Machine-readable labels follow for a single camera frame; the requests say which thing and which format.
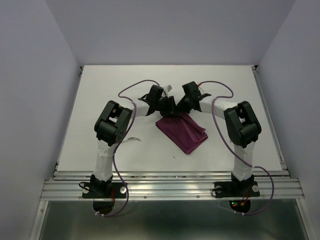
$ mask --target white wall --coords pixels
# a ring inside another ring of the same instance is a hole
[[[294,0],[46,0],[84,64],[258,64]]]
[[[58,158],[79,66],[44,0],[0,7],[0,239],[29,239]]]
[[[320,228],[320,1],[297,0],[258,67],[290,173]]]

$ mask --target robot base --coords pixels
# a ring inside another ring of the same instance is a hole
[[[125,199],[127,197],[127,189],[123,182],[112,182],[112,178],[108,181],[100,181],[95,175],[90,176],[90,182],[83,183],[82,198],[83,199],[111,199],[114,193],[115,199]]]
[[[231,181],[216,181],[211,195],[215,198],[239,198],[249,193],[250,197],[259,197],[258,183],[254,181],[254,175],[250,178],[239,181],[231,175]]]

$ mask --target wire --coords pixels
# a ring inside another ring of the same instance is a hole
[[[245,205],[246,204],[246,202],[248,201],[248,199],[249,199],[249,196],[250,196],[250,193],[249,192],[247,192],[247,197],[246,197],[246,200],[243,202],[243,205]]]
[[[136,82],[135,84],[132,84],[132,85],[126,87],[125,89],[121,90],[121,91],[118,93],[118,97],[119,97],[119,98],[121,98],[121,99],[127,99],[127,100],[129,100],[129,101],[133,104],[133,116],[132,116],[132,120],[131,120],[131,123],[130,123],[128,129],[126,130],[126,132],[125,132],[125,134],[124,134],[123,139],[125,139],[125,137],[127,136],[128,132],[130,131],[132,125],[133,125],[134,122],[135,122],[136,114],[137,114],[137,105],[135,104],[135,102],[134,102],[130,97],[121,96],[121,94],[122,94],[123,92],[125,92],[126,90],[128,90],[128,89],[130,89],[130,88],[132,88],[132,87],[134,87],[134,86],[136,86],[136,85],[138,85],[138,84],[144,83],[144,82],[153,82],[153,83],[157,84],[158,86],[160,86],[160,84],[159,84],[158,82],[156,82],[156,81],[154,81],[154,80],[146,79],[146,80],[138,81],[138,82]],[[96,212],[96,211],[95,211],[95,214],[96,214],[96,215],[98,215],[98,216],[100,216],[100,217],[103,217],[103,218],[110,218],[110,217],[113,217],[113,216],[121,213],[122,210],[125,209],[125,207],[126,207],[127,204],[128,204],[128,201],[129,201],[129,189],[128,189],[128,185],[127,185],[127,183],[125,182],[125,180],[123,179],[123,177],[121,176],[121,174],[120,174],[120,172],[119,172],[119,170],[118,170],[118,168],[117,168],[116,160],[115,160],[116,151],[117,151],[117,149],[119,148],[119,146],[120,146],[120,144],[121,144],[122,142],[123,142],[123,141],[119,142],[119,144],[115,147],[115,149],[114,149],[114,151],[113,151],[113,155],[112,155],[112,162],[113,162],[113,166],[114,166],[114,169],[115,169],[115,171],[116,171],[116,174],[119,176],[121,182],[123,183],[123,185],[124,185],[124,187],[125,187],[125,189],[126,189],[126,200],[125,200],[124,205],[122,206],[122,208],[120,208],[119,211],[117,211],[117,212],[115,212],[115,213],[112,213],[112,214],[110,214],[110,215],[100,214],[99,212]]]
[[[243,196],[243,198],[242,198],[241,202],[243,202],[243,201],[244,201],[244,199],[245,199],[247,196],[249,196],[249,191],[247,191],[247,192],[245,193],[245,195]]]
[[[85,181],[79,182],[79,187],[90,192],[90,189],[88,187],[82,186],[82,184],[85,184],[85,183],[86,183]]]
[[[111,199],[112,199],[112,202],[114,203],[114,202],[116,202],[116,199],[115,199],[115,189],[113,188],[112,189],[112,192],[111,192]]]
[[[275,194],[275,184],[274,184],[274,180],[272,179],[272,176],[271,174],[265,169],[263,168],[262,166],[252,166],[250,163],[246,162],[244,159],[242,159],[239,155],[237,155],[232,149],[231,147],[228,145],[226,139],[224,138],[219,126],[218,126],[218,123],[217,123],[217,119],[216,119],[216,116],[215,116],[215,101],[217,99],[231,99],[234,97],[234,91],[232,91],[232,89],[230,87],[228,87],[226,84],[220,82],[220,81],[202,81],[198,84],[198,87],[202,84],[206,84],[206,83],[214,83],[214,84],[220,84],[224,87],[226,87],[230,92],[231,92],[231,96],[216,96],[213,101],[212,101],[212,105],[211,105],[211,111],[212,111],[212,117],[213,117],[213,121],[214,121],[214,124],[215,124],[215,127],[224,143],[224,145],[226,146],[226,148],[237,158],[239,159],[241,162],[243,162],[245,165],[247,165],[248,167],[250,168],[255,168],[255,169],[262,169],[263,171],[265,171],[265,173],[268,175],[268,177],[270,178],[270,181],[271,181],[271,185],[272,185],[272,191],[271,191],[271,196],[270,196],[270,199],[269,201],[267,202],[267,204],[257,210],[257,211],[254,211],[254,212],[249,212],[249,213],[240,213],[239,214],[242,214],[242,215],[254,215],[254,214],[258,214],[258,213],[261,213],[262,211],[264,211],[271,203],[272,199],[274,198],[274,194]]]

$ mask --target black mount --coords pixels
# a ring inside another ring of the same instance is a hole
[[[129,108],[109,101],[94,125],[98,140],[105,141],[109,147],[120,143],[125,137],[131,114],[132,110]]]
[[[192,81],[185,85],[182,85],[184,96],[176,105],[181,112],[190,113],[192,109],[201,112],[199,102],[205,97],[211,96],[211,94],[201,94],[198,85]]]
[[[229,138],[235,145],[246,148],[249,143],[258,140],[261,125],[249,102],[238,103],[236,107],[228,108],[223,114]]]
[[[159,111],[161,116],[170,117],[176,114],[176,103],[174,96],[162,97],[164,89],[161,86],[153,85],[148,94],[139,98],[139,100],[149,105],[147,116]]]
[[[254,175],[246,180],[239,181],[231,174],[231,181],[214,182],[214,187],[215,189],[211,193],[218,199],[243,197],[246,193],[249,193],[250,197],[260,196],[258,183],[255,181]]]
[[[96,179],[95,175],[90,176],[90,182],[84,182],[83,186],[89,189],[87,193],[82,193],[83,199],[111,199],[112,190],[114,190],[114,198],[125,199],[126,193],[121,193],[120,188],[125,187],[122,182],[112,182],[110,177],[108,181],[100,181]]]

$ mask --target maroon fabric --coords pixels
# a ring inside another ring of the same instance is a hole
[[[187,113],[177,117],[163,117],[155,125],[185,154],[192,153],[208,138],[206,129],[200,127]]]

